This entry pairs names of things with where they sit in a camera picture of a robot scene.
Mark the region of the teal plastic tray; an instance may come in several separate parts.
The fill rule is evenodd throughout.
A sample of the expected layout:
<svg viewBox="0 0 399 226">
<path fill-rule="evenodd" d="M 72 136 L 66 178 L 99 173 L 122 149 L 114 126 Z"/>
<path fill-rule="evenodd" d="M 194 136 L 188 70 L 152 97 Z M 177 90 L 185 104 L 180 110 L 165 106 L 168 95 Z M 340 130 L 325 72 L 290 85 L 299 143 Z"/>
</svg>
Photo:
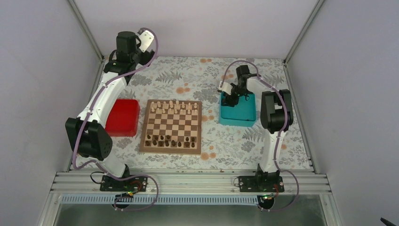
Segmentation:
<svg viewBox="0 0 399 226">
<path fill-rule="evenodd" d="M 238 104 L 234 107 L 222 106 L 222 100 L 225 100 L 224 92 L 220 95 L 220 124 L 227 126 L 252 127 L 257 121 L 256 98 L 254 94 L 249 94 L 247 97 L 240 97 Z"/>
</svg>

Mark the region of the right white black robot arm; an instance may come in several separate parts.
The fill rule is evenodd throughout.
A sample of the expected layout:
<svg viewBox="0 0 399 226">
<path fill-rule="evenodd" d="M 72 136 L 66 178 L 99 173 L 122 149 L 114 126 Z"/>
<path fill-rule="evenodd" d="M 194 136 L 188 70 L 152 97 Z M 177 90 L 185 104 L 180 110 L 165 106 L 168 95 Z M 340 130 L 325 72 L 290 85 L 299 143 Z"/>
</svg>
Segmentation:
<svg viewBox="0 0 399 226">
<path fill-rule="evenodd" d="M 259 119 L 265 129 L 263 155 L 253 176 L 239 176 L 237 187 L 242 193 L 283 192 L 278 159 L 282 141 L 294 121 L 291 93 L 276 90 L 259 73 L 251 73 L 247 65 L 236 68 L 238 83 L 221 80 L 217 89 L 221 94 L 220 109 L 226 114 L 243 114 L 239 105 L 253 94 L 261 100 Z"/>
</svg>

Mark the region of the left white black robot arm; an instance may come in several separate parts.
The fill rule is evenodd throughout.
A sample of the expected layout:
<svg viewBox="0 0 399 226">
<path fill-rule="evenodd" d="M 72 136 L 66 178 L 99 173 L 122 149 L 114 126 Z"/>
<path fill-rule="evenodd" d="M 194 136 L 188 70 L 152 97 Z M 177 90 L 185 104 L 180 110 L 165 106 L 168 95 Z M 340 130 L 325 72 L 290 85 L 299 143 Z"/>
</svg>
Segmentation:
<svg viewBox="0 0 399 226">
<path fill-rule="evenodd" d="M 80 170 L 90 163 L 112 178 L 120 191 L 130 187 L 129 167 L 112 153 L 112 139 L 105 127 L 120 93 L 133 75 L 147 68 L 156 58 L 158 38 L 149 28 L 123 31 L 116 37 L 116 49 L 109 55 L 104 73 L 88 105 L 65 128 L 72 149 L 72 166 Z"/>
</svg>

